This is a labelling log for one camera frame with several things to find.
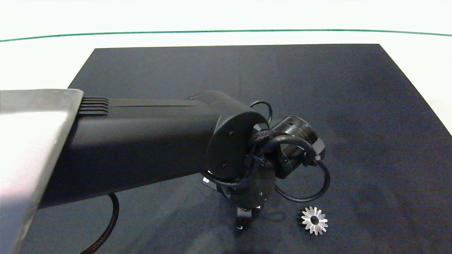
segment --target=cable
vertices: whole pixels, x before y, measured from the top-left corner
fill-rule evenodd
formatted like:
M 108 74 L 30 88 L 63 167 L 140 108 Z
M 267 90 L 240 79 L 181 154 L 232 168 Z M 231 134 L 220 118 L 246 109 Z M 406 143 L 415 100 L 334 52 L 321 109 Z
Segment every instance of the cable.
M 292 197 L 290 195 L 288 195 L 287 193 L 285 193 L 284 191 L 282 191 L 277 185 L 275 186 L 275 191 L 281 195 L 283 198 L 292 201 L 292 202 L 297 202 L 297 203 L 304 203 L 304 202 L 310 202 L 313 200 L 316 200 L 318 198 L 320 198 L 328 189 L 328 187 L 330 186 L 330 172 L 328 171 L 328 168 L 325 166 L 325 164 L 323 163 L 322 160 L 318 160 L 317 164 L 322 168 L 323 170 L 323 174 L 324 174 L 324 182 L 323 182 L 323 187 L 322 189 L 317 192 L 316 194 L 306 197 L 306 198 L 296 198 L 296 197 Z
M 107 238 L 110 236 L 111 232 L 113 231 L 114 226 L 116 225 L 116 221 L 118 220 L 119 215 L 119 202 L 118 198 L 114 193 L 111 193 L 108 195 L 113 203 L 113 213 L 112 218 L 110 219 L 110 223 L 107 226 L 107 229 L 102 233 L 102 235 L 95 241 L 90 247 L 88 247 L 86 250 L 84 250 L 81 254 L 92 254 L 96 252 L 102 244 L 107 240 Z
M 255 165 L 242 179 L 234 182 L 224 182 L 224 179 L 218 178 L 207 171 L 201 172 L 201 174 L 216 184 L 223 185 L 230 188 L 238 188 L 248 184 L 256 175 L 258 167 Z
M 255 101 L 255 102 L 250 104 L 250 108 L 254 107 L 257 104 L 265 104 L 265 105 L 267 105 L 267 107 L 268 107 L 268 120 L 267 120 L 267 122 L 270 122 L 273 119 L 273 108 L 272 108 L 272 105 L 270 105 L 269 102 L 266 102 L 264 100 L 257 100 L 257 101 Z
M 259 148 L 256 150 L 254 155 L 256 155 L 257 157 L 261 157 L 265 153 L 270 152 L 276 145 L 281 145 L 281 144 L 290 144 L 290 145 L 299 146 L 299 147 L 303 148 L 305 150 L 305 152 L 312 158 L 316 158 L 316 156 L 318 156 L 317 152 L 314 150 L 314 148 L 308 141 L 306 141 L 300 137 L 296 137 L 296 136 L 292 136 L 292 135 L 288 135 L 288 134 L 287 135 L 279 135 L 279 136 L 275 136 L 275 137 L 268 139 L 263 145 L 259 146 Z
M 290 145 L 295 145 L 295 146 L 299 146 L 299 147 L 303 148 L 305 150 L 305 152 L 311 158 L 316 160 L 317 165 L 319 165 L 322 168 L 323 174 L 324 174 L 324 182 L 323 182 L 323 187 L 319 192 L 317 192 L 316 194 L 314 194 L 312 196 L 306 197 L 306 198 L 296 198 L 296 197 L 290 196 L 287 193 L 285 193 L 284 191 L 282 191 L 277 185 L 275 186 L 275 191 L 277 193 L 279 193 L 279 195 L 281 195 L 283 198 L 293 201 L 293 202 L 298 202 L 298 203 L 309 202 L 309 201 L 313 201 L 313 200 L 320 198 L 326 192 L 328 187 L 330 186 L 330 172 L 328 171 L 328 168 L 325 166 L 325 164 L 323 163 L 323 161 L 321 160 L 321 158 L 317 154 L 317 152 L 314 150 L 312 145 L 309 142 L 307 142 L 306 140 L 299 138 L 299 137 L 290 136 L 290 135 L 276 136 L 276 137 L 270 138 L 262 146 L 260 146 L 257 149 L 255 155 L 258 157 L 261 157 L 265 153 L 270 152 L 276 145 L 281 145 L 281 144 L 290 144 Z

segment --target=silver gear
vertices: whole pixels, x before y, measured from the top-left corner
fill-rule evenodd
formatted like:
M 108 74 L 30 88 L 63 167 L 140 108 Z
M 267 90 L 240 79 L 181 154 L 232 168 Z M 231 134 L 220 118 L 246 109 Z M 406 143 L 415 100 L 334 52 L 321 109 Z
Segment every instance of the silver gear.
M 314 209 L 312 209 L 312 207 L 306 208 L 306 212 L 302 211 L 304 216 L 302 216 L 301 218 L 303 219 L 302 224 L 306 225 L 306 230 L 310 230 L 310 234 L 315 233 L 315 235 L 317 235 L 318 233 L 320 233 L 321 235 L 323 234 L 323 232 L 326 232 L 326 228 L 328 227 L 327 223 L 327 219 L 325 219 L 325 214 L 322 214 L 322 210 L 317 210 L 316 207 L 314 207 Z M 311 220 L 311 218 L 315 216 L 317 217 L 317 219 L 319 220 L 318 223 L 314 224 L 313 221 Z

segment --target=black table surface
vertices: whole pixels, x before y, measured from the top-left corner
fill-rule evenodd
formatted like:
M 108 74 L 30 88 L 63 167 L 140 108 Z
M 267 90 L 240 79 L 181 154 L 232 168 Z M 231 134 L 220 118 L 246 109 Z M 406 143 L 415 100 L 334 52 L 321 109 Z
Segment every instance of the black table surface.
M 184 99 L 219 90 L 274 117 L 307 120 L 326 144 L 328 192 L 273 194 L 247 228 L 195 174 L 118 193 L 116 228 L 98 253 L 450 253 L 452 137 L 377 44 L 95 49 L 69 88 L 85 96 Z M 300 168 L 278 182 L 302 193 Z M 300 228 L 322 209 L 327 232 Z M 107 196 L 39 210 L 22 253 L 79 253 L 104 231 Z

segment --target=metal cover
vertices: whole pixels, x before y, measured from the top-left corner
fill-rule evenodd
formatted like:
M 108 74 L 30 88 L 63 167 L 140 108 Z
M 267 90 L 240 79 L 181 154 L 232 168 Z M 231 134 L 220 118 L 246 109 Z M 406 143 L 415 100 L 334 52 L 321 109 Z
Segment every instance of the metal cover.
M 78 89 L 0 91 L 0 253 L 17 253 L 82 100 Z

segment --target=white wall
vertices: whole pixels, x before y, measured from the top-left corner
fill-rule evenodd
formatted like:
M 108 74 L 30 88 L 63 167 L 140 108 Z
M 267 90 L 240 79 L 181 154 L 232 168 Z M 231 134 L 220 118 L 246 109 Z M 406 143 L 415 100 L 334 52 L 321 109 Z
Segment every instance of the white wall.
M 366 29 L 452 35 L 450 1 L 0 1 L 0 40 L 138 31 Z M 67 88 L 95 48 L 379 43 L 452 132 L 452 36 L 159 33 L 0 42 L 0 89 Z

